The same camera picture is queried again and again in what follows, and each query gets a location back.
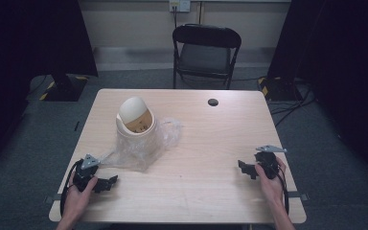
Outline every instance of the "hand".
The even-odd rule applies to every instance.
[[[277,156],[276,160],[280,165],[280,169],[286,173],[286,165],[283,163],[283,161]],[[277,204],[281,203],[283,205],[283,187],[280,179],[277,176],[271,180],[267,178],[264,169],[259,164],[255,165],[255,169],[261,178],[262,192],[268,204],[270,205],[272,202],[274,202]]]
[[[81,193],[79,189],[73,185],[74,174],[75,172],[71,174],[70,180],[68,181],[69,189],[67,191],[67,198],[65,199],[64,213],[61,221],[58,223],[57,230],[71,229],[74,224],[77,223],[89,203],[92,189],[98,182],[97,176],[92,177],[85,187],[85,190]]]

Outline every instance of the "gray carpet floor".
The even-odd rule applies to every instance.
[[[237,68],[233,90],[257,90],[267,68]],[[171,69],[100,72],[90,78],[77,103],[42,102],[50,77],[36,77],[29,105],[0,154],[0,229],[54,229],[51,204],[79,140],[97,92],[102,88],[172,88]],[[178,80],[177,88],[224,89],[221,82]],[[299,85],[300,92],[308,92]],[[308,100],[314,99],[309,93]],[[268,102],[279,112],[293,102]],[[278,123],[286,115],[273,115]],[[338,138],[332,118],[319,103],[293,111],[279,125],[280,140],[303,201],[307,221],[297,229],[368,229],[368,166]],[[79,223],[76,229],[107,229],[109,224]],[[272,229],[254,225],[253,229]]]

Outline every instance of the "black chair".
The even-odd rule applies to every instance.
[[[173,83],[176,74],[221,79],[229,89],[242,39],[229,28],[186,24],[172,33],[174,43]]]

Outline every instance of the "chair seat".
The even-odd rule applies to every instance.
[[[227,75],[230,72],[230,56],[228,48],[184,44],[178,69]]]

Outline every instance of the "black stand base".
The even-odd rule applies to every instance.
[[[300,92],[294,84],[285,84],[281,79],[261,78],[258,80],[259,90],[268,101],[302,101]]]
[[[88,79],[84,77],[67,78],[69,82],[66,87],[58,87],[58,82],[53,81],[40,97],[40,100],[48,102],[77,102]]]

